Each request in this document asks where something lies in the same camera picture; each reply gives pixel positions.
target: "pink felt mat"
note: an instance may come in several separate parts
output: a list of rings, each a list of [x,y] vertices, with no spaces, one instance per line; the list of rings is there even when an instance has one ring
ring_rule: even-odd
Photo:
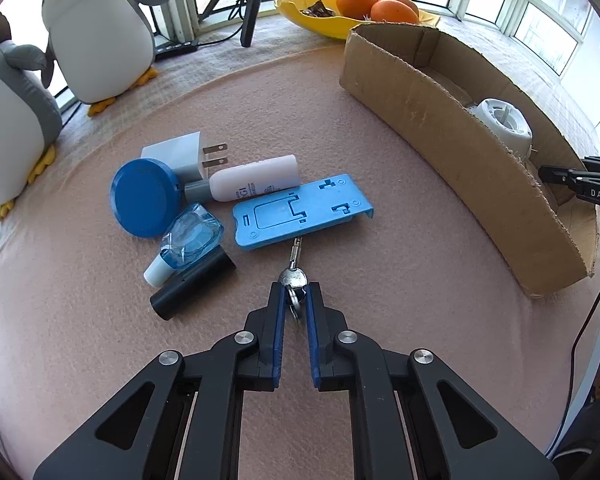
[[[203,351],[240,330],[285,267],[290,242],[240,250],[233,205],[213,203],[237,272],[169,322],[152,311],[142,272],[158,244],[118,226],[110,181],[143,146],[197,130],[228,142],[231,164],[294,153],[304,182],[351,174],[374,218],[304,238],[300,265],[325,303],[384,348],[432,349],[544,450],[600,272],[527,298],[454,192],[339,86],[342,53],[327,47],[196,89],[53,183],[44,207],[8,218],[18,234],[0,251],[0,426],[24,476],[161,351]],[[240,478],[352,478],[347,395],[314,390],[306,333],[290,319],[280,388],[245,395]]]

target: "yellow fruit plate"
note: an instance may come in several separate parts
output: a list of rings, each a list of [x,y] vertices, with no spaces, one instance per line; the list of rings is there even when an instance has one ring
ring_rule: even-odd
[[[365,23],[360,20],[346,18],[345,16],[332,16],[330,18],[314,18],[300,12],[312,6],[318,0],[276,0],[274,2],[276,9],[290,22],[295,23],[299,27],[305,28],[312,32],[317,32],[329,38],[337,40],[346,40],[349,31],[359,25]],[[325,7],[338,13],[336,0],[322,0]],[[431,14],[424,10],[420,10],[420,24],[435,27],[440,21],[440,16]]]

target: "white lotion bottle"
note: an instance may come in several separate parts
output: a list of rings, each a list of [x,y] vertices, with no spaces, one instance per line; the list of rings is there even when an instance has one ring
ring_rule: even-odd
[[[208,180],[185,186],[187,202],[230,202],[300,186],[300,172],[295,155],[268,158],[251,164],[216,171]]]

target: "white plastic object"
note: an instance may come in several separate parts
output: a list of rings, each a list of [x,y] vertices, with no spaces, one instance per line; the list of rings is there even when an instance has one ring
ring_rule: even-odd
[[[154,158],[165,163],[176,174],[180,183],[185,185],[208,178],[208,168],[202,165],[209,157],[203,152],[204,146],[202,132],[194,132],[145,146],[140,157]]]
[[[300,186],[300,172],[295,155],[226,168],[209,178],[211,195],[219,202],[230,202],[296,186]]]
[[[144,279],[149,285],[160,288],[174,272],[175,269],[158,254],[144,272]]]
[[[529,158],[533,140],[531,128],[514,105],[498,99],[485,99],[471,111],[520,161],[525,162]]]

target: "stuffed penguin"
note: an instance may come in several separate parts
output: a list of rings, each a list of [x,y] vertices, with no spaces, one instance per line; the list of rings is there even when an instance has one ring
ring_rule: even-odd
[[[60,110],[28,72],[45,65],[38,47],[11,41],[11,27],[0,13],[0,220],[27,183],[56,157],[53,143],[62,130]]]
[[[138,3],[157,6],[168,1],[42,0],[42,21],[49,33],[45,87],[57,60],[74,95],[91,105],[92,116],[125,90],[154,78],[154,34]]]

